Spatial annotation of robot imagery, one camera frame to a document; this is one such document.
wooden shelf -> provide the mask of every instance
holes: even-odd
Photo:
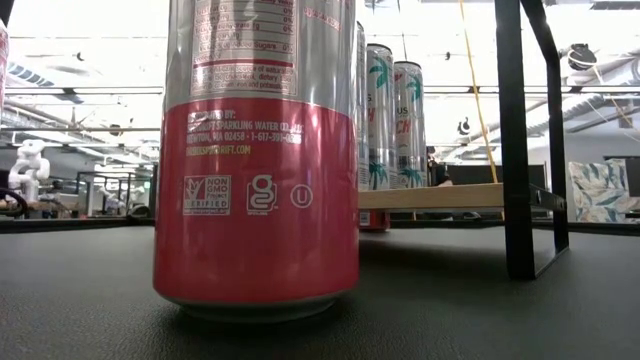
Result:
[[[361,191],[361,210],[479,209],[504,206],[502,184]]]

ceiling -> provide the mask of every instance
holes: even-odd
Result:
[[[389,46],[396,60],[422,65],[427,86],[470,85],[471,72],[464,27],[469,31],[478,84],[497,84],[493,2],[465,6],[466,23],[457,1],[378,0],[375,8],[359,2],[358,18],[369,42]],[[166,56],[168,0],[16,0],[10,33],[13,63],[37,72],[59,87],[162,87]],[[629,61],[640,48],[640,11],[595,11],[589,1],[557,1],[547,7],[548,22],[559,48],[588,43],[601,70]],[[545,64],[526,16],[523,52],[527,85],[545,85]],[[563,65],[568,83],[594,79]],[[33,86],[14,77],[11,86]],[[82,95],[81,103],[54,96],[14,96],[11,100],[83,126],[159,127],[162,98],[146,95]],[[527,107],[544,100],[527,97]],[[482,96],[480,108],[488,125],[496,124],[495,95]],[[473,97],[460,94],[425,98],[427,138],[433,144],[460,140],[457,126],[465,118],[479,131]],[[99,134],[105,142],[121,138]],[[153,143],[159,134],[128,134],[126,142]]]

